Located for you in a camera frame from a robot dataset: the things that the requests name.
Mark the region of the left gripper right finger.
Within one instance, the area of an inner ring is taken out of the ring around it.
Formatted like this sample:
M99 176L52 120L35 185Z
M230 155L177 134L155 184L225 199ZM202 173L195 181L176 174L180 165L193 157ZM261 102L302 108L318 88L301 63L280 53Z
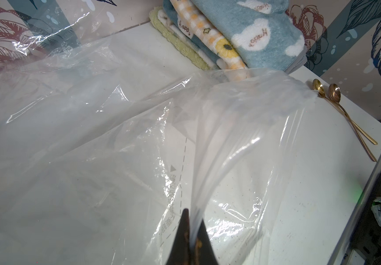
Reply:
M204 221L201 222L195 250L193 254L194 265L218 265L216 255L212 249L212 245L207 233L207 228Z

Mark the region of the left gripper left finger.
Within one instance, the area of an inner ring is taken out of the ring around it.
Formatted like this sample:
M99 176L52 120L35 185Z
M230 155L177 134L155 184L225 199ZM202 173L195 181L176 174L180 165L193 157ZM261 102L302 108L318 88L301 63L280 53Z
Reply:
M166 265L190 265L189 209L184 209Z

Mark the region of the clear plastic vacuum bag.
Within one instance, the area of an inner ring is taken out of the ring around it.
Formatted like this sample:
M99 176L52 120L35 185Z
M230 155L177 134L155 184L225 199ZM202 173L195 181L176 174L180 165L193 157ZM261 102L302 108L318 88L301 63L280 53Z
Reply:
M0 265L163 265L184 210L221 265L266 265L306 84L192 71L151 25L0 66Z

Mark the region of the orange checkered blanket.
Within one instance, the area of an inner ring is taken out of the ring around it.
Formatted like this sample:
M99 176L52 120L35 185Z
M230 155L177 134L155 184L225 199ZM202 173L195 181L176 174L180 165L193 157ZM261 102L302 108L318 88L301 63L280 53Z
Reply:
M228 69L237 70L246 68L245 63L216 27L198 10L192 1L170 1L180 19L190 27L202 43L223 59Z

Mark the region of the light blue bear blanket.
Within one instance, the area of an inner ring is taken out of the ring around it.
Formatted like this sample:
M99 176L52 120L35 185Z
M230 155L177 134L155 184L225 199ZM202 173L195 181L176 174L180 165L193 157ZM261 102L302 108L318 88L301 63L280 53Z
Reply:
M289 72L302 60L305 39L285 13L289 1L194 1L249 68Z

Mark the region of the green fleece blanket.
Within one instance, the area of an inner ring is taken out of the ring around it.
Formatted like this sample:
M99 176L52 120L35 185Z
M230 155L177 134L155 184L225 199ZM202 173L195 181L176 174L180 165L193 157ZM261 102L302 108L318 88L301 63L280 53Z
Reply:
M151 24L165 37L177 50L178 50L178 41L174 39L172 34L170 34L162 25L162 23L157 18L157 13L162 7L155 7L150 13L149 13L149 19Z

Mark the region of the teal bear print blanket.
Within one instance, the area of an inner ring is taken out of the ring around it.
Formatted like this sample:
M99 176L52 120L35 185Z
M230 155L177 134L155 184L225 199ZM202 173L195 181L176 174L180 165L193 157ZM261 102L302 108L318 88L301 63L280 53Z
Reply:
M170 1L163 1L163 10L166 12L168 18L182 31L182 33L189 37L193 43L200 47L214 63L220 62L221 59L214 54L207 46L193 33L190 26L178 15Z

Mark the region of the white patterned blanket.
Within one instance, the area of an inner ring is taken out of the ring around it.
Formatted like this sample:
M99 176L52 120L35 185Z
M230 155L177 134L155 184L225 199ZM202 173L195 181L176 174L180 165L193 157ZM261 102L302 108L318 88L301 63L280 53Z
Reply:
M182 31L168 18L166 12L161 8L157 13L158 20L163 27L178 41L178 50L189 58L192 63L202 70L218 70L216 63L191 39L185 36Z

